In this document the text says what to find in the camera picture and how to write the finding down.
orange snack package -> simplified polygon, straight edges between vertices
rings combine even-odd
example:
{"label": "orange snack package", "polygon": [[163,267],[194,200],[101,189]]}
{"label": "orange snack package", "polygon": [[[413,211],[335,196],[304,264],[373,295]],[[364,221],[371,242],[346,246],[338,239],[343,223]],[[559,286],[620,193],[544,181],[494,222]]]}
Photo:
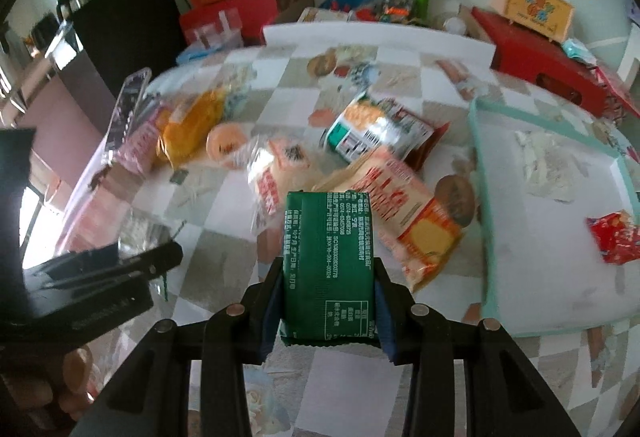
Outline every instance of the orange snack package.
{"label": "orange snack package", "polygon": [[228,91],[223,87],[183,98],[175,107],[160,137],[158,152],[178,168],[203,147],[207,134],[225,111]]}
{"label": "orange snack package", "polygon": [[411,291],[436,277],[462,229],[404,162],[380,146],[314,187],[322,192],[347,190],[369,193],[374,227],[401,262]]}

yellow package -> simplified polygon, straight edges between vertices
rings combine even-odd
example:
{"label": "yellow package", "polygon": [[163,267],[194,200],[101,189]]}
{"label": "yellow package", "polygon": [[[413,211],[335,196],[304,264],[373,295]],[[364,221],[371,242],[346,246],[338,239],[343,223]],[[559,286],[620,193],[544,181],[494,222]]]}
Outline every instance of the yellow package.
{"label": "yellow package", "polygon": [[181,99],[159,140],[163,154],[176,169],[204,146],[209,131],[222,119],[228,91],[218,87]]}

table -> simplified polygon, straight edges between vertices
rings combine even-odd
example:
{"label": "table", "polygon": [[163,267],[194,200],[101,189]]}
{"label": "table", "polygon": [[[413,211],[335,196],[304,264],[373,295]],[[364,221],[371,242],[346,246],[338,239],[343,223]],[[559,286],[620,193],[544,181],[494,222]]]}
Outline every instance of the table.
{"label": "table", "polygon": [[[322,122],[330,116],[327,109],[341,106],[335,93],[344,84],[345,70],[339,69],[357,64],[370,67],[375,93],[395,97],[438,125],[450,122],[423,168],[431,190],[447,175],[475,186],[466,115],[476,94],[569,122],[599,139],[606,139],[603,132],[609,128],[613,143],[628,155],[635,186],[640,185],[633,147],[588,112],[522,80],[489,69],[438,63],[434,56],[411,51],[318,43],[247,48],[169,71],[156,78],[149,91],[170,93],[183,85],[205,90],[212,82],[233,80],[249,90],[247,103],[235,117],[247,134],[280,132],[318,143]],[[202,321],[239,301],[249,284],[266,276],[279,250],[273,233],[251,233],[252,199],[242,172],[217,168],[203,158],[188,163],[185,170],[174,175],[162,168],[134,193],[133,208],[172,227],[186,221],[177,236],[184,260],[168,275],[168,301],[154,291],[151,311],[92,343],[103,368],[115,369],[158,319],[172,317],[178,324]],[[440,199],[446,204],[446,196]],[[478,216],[467,224],[445,269],[415,294],[415,300],[449,319],[474,322],[484,276],[482,240]],[[375,254],[385,262],[391,279],[404,283],[398,262],[378,241]],[[640,315],[589,331],[516,341],[585,436],[610,435],[638,397]],[[465,435],[462,363],[455,368],[456,427]],[[198,408],[198,374],[196,362],[192,409]],[[245,372],[252,428],[257,435],[280,437],[399,436],[410,377],[410,367],[393,367],[382,351],[366,345],[285,347],[277,340],[264,366]]]}

red box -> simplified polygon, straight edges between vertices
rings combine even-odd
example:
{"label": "red box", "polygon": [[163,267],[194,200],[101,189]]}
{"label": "red box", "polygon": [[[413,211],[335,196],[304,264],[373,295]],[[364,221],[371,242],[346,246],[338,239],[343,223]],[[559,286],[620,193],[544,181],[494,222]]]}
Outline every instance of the red box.
{"label": "red box", "polygon": [[601,117],[607,92],[585,65],[544,36],[510,24],[498,14],[473,8],[472,15],[495,43],[492,69],[533,83]]}
{"label": "red box", "polygon": [[242,20],[242,37],[249,43],[259,42],[262,26],[297,0],[222,0],[195,8],[180,16],[182,32],[218,20],[220,11],[236,8]]}

green and white package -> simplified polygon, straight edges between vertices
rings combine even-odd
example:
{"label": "green and white package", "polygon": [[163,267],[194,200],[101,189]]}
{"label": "green and white package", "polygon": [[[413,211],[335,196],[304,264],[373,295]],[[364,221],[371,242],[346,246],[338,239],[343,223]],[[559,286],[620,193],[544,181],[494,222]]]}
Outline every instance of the green and white package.
{"label": "green and white package", "polygon": [[335,120],[324,138],[324,146],[348,162],[369,150],[388,146],[398,159],[419,147],[433,128],[393,98],[377,99],[358,94]]}
{"label": "green and white package", "polygon": [[369,194],[290,192],[284,230],[283,336],[374,336]]}

